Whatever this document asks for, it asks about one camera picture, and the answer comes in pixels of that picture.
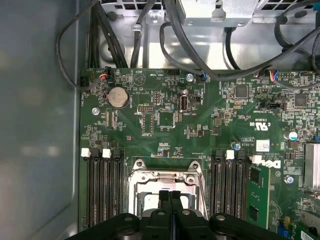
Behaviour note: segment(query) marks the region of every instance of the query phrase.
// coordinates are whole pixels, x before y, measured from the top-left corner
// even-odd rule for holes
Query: ram slot
[[[234,216],[235,210],[235,188],[236,171],[235,163],[228,161],[225,164],[225,192],[224,192],[224,213]]]
[[[225,167],[221,161],[211,161],[211,215],[222,213],[224,209]]]
[[[234,216],[245,219],[246,185],[249,177],[249,165],[243,162],[236,163],[235,171],[235,210]]]
[[[112,206],[113,206],[113,163],[111,159],[107,161],[107,176],[106,176],[106,219],[110,219],[113,216]]]
[[[92,167],[92,208],[93,208],[93,214],[92,214],[92,225],[95,226],[98,224],[97,221],[97,213],[98,213],[98,206],[97,206],[97,195],[99,192],[99,189],[97,188],[97,175],[98,175],[98,163],[95,160],[92,160],[93,162],[93,167]]]
[[[92,196],[92,172],[93,166],[90,159],[87,160],[87,186],[86,186],[86,225],[87,227],[93,226],[93,196]]]

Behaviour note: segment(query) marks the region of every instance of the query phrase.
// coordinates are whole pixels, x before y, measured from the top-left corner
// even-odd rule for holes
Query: chip
[[[213,135],[221,135],[221,128],[218,128],[218,127],[216,127],[216,128],[214,128],[213,130],[212,130],[212,134]]]
[[[252,167],[250,169],[250,179],[256,184],[259,184],[259,176],[260,176],[260,171]]]
[[[235,97],[239,99],[246,99],[248,97],[247,86],[236,86],[235,87]]]
[[[297,108],[305,108],[308,103],[308,94],[296,94],[294,98],[294,106]]]
[[[214,119],[214,125],[216,125],[216,126],[221,126],[221,124],[222,124],[222,119],[221,118],[215,118]]]
[[[254,208],[253,206],[249,206],[249,215],[253,220],[258,221],[258,213],[258,209]]]

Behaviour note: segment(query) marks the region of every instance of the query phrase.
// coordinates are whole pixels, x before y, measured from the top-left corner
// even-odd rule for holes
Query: integrated circuit
[[[296,94],[294,96],[294,106],[296,108],[306,108],[308,104],[308,94]]]
[[[248,87],[243,85],[235,86],[235,97],[237,99],[248,98]]]
[[[258,221],[258,209],[256,209],[253,206],[249,206],[249,216],[254,220],[254,221]]]

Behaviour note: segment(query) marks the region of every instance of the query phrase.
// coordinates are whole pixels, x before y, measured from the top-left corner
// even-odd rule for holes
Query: black cable
[[[236,27],[225,27],[224,28],[224,31],[225,31],[225,52],[226,52],[226,56],[231,64],[231,66],[233,67],[233,69],[240,70],[240,67],[236,63],[236,60],[234,59],[232,52],[231,52],[231,35],[232,35],[232,32],[236,29],[237,29]]]
[[[146,18],[147,13],[152,9],[155,5],[157,0],[149,0],[146,5],[144,6],[141,14],[139,15],[138,19],[136,20],[136,24],[142,25],[143,21]],[[133,51],[131,56],[130,68],[136,68],[139,59],[139,52],[141,46],[141,32],[135,31],[134,32],[134,43],[133,43]]]
[[[60,70],[62,72],[62,75],[64,76],[64,78],[68,81],[68,83],[70,85],[72,85],[75,89],[79,90],[79,91],[89,91],[91,89],[93,89],[98,82],[100,81],[100,79],[96,79],[94,80],[94,82],[90,85],[90,86],[78,86],[77,84],[75,84],[71,78],[69,77],[64,63],[62,61],[62,57],[61,57],[61,49],[60,49],[60,42],[61,42],[61,38],[63,36],[63,34],[65,33],[65,31],[75,22],[77,22],[86,12],[88,12],[96,3],[98,3],[98,0],[92,0],[92,2],[83,10],[81,10],[74,18],[72,18],[63,28],[62,30],[58,33],[57,37],[56,37],[56,42],[55,42],[55,52],[56,52],[56,56],[57,56],[57,60],[58,60],[58,64],[60,67]]]
[[[160,27],[160,32],[159,32],[159,37],[160,37],[160,47],[161,47],[161,51],[164,55],[164,57],[170,62],[172,63],[175,67],[177,67],[178,69],[182,69],[185,70],[189,73],[193,73],[193,74],[197,74],[197,75],[201,75],[203,72],[201,70],[195,70],[193,68],[187,67],[182,65],[181,63],[177,62],[176,60],[174,60],[170,54],[167,52],[166,48],[165,48],[165,27],[171,26],[170,22],[165,22],[164,24],[161,25]]]
[[[190,59],[198,65],[202,70],[206,72],[207,75],[211,77],[212,80],[216,81],[232,81],[237,78],[243,78],[247,75],[253,74],[255,72],[258,72],[262,69],[267,68],[269,65],[273,65],[285,58],[287,58],[291,53],[293,53],[295,50],[297,50],[300,46],[314,38],[316,35],[320,34],[320,28],[316,28],[310,33],[308,33],[306,36],[304,36],[301,40],[299,40],[296,44],[294,44],[292,47],[288,48],[287,51],[280,53],[278,56],[273,57],[272,59],[261,63],[257,66],[251,67],[246,70],[242,70],[233,74],[216,74],[214,73],[200,58],[200,56],[197,54],[193,46],[190,44],[182,26],[178,18],[176,6],[173,1],[171,0],[164,0],[164,5],[166,9],[166,13],[169,16],[169,19],[171,21],[171,25],[173,28],[174,33],[176,34],[182,48],[186,52],[186,54],[190,57]]]
[[[292,47],[293,44],[291,42],[289,42],[284,35],[281,32],[280,29],[280,24],[282,23],[282,21],[284,19],[286,19],[286,15],[289,11],[295,10],[297,8],[301,8],[301,7],[305,7],[308,6],[310,4],[314,4],[316,2],[318,2],[319,0],[305,0],[305,1],[301,1],[301,2],[297,2],[296,4],[294,4],[293,6],[289,7],[286,11],[284,11],[276,20],[275,25],[274,25],[274,36],[276,41],[279,43],[279,45],[281,47],[283,47],[282,51],[286,51],[288,48]],[[310,53],[308,53],[306,50],[304,49],[297,49],[295,51],[297,54],[301,54],[307,57],[308,61],[311,63],[311,55]]]
[[[312,61],[313,69],[316,71],[317,74],[320,75],[320,68],[316,63],[316,54],[317,54],[317,48],[318,48],[319,42],[320,42],[320,34],[318,34],[314,39],[312,51],[311,51],[311,61]]]
[[[98,14],[96,17],[98,19],[99,26],[103,32],[104,37],[105,37],[105,41],[106,41],[106,44],[108,45],[108,49],[111,53],[114,64],[117,68],[120,69],[120,68],[122,68],[122,63],[120,61],[118,51],[116,50],[115,45],[113,44],[113,41],[111,40],[111,36],[109,35],[109,32],[103,23],[101,15]]]
[[[93,8],[94,8],[94,10],[96,12],[98,20],[100,21],[99,25],[100,25],[100,27],[101,27],[101,29],[103,31],[103,34],[104,34],[106,40],[107,40],[106,33],[108,33],[109,39],[111,41],[110,45],[109,45],[109,43],[107,41],[109,49],[110,49],[110,52],[111,52],[112,46],[116,50],[116,53],[117,53],[118,58],[119,58],[119,61],[120,61],[121,65],[122,65],[122,66],[119,66],[119,67],[117,66],[117,68],[128,68],[128,64],[126,62],[125,55],[122,52],[122,49],[121,49],[120,43],[118,41],[118,38],[117,38],[115,32],[113,31],[111,25],[110,25],[109,19],[108,19],[107,15],[106,15],[106,12],[105,12],[104,8],[101,6],[100,3],[95,5]]]

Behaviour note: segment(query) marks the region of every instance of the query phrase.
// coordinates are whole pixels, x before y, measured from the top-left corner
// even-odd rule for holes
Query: screw
[[[186,181],[189,183],[189,184],[193,184],[195,182],[195,177],[194,176],[187,176],[186,177]]]
[[[187,75],[185,75],[185,80],[187,80],[187,82],[193,82],[194,81],[194,75],[192,73],[188,73]]]
[[[100,110],[99,110],[99,108],[94,107],[94,108],[92,108],[92,111],[91,111],[91,112],[92,112],[93,115],[97,116],[97,115],[99,115]]]
[[[219,221],[224,221],[224,220],[226,220],[226,218],[225,218],[224,216],[222,216],[222,215],[216,216],[216,219],[218,219]]]
[[[284,179],[284,182],[286,184],[293,184],[294,183],[294,178],[292,176],[286,176],[285,179]]]
[[[189,93],[188,89],[182,89],[181,90],[181,94],[182,95],[188,95],[188,93]]]
[[[158,22],[158,16],[157,15],[153,15],[151,16],[151,21],[156,24]]]
[[[182,214],[183,214],[183,215],[190,215],[190,214],[191,214],[191,212],[190,212],[190,211],[188,211],[188,210],[183,210],[183,211],[182,211]]]

